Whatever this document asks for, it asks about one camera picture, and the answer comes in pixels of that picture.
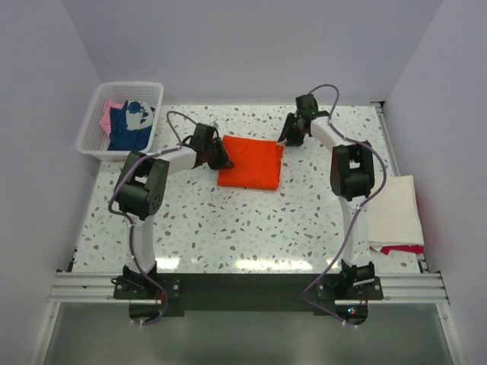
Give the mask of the orange t shirt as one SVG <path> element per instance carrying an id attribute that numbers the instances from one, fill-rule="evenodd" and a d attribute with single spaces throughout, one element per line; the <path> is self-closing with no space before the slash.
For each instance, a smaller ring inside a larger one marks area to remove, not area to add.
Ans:
<path id="1" fill-rule="evenodd" d="M 220 187 L 275 191 L 279 187 L 284 146 L 275 141 L 223 137 L 234 166 L 220 170 Z"/>

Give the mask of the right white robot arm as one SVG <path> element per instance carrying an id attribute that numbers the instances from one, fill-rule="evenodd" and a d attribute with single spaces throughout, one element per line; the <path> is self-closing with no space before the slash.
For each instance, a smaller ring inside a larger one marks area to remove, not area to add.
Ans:
<path id="1" fill-rule="evenodd" d="M 339 199 L 345 228 L 344 243 L 339 250 L 339 290 L 344 297 L 355 299 L 375 277 L 367 209 L 375 184 L 371 145 L 345 137 L 331 123 L 331 114 L 319 109 L 312 94 L 301 95 L 295 101 L 296 111 L 287 115 L 278 141 L 287 146 L 301 146 L 309 135 L 332 154 L 329 181 Z"/>

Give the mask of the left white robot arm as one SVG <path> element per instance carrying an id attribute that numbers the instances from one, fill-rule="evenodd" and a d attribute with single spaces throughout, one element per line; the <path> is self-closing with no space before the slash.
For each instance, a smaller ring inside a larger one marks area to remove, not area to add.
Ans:
<path id="1" fill-rule="evenodd" d="M 172 148 L 153 154 L 132 151 L 126 158 L 108 208 L 128 224 L 128 258 L 123 277 L 131 281 L 132 291 L 141 298 L 152 297 L 159 285 L 153 229 L 167 178 L 205 164 L 216 171 L 234 166 L 218 130 L 202 123 Z"/>

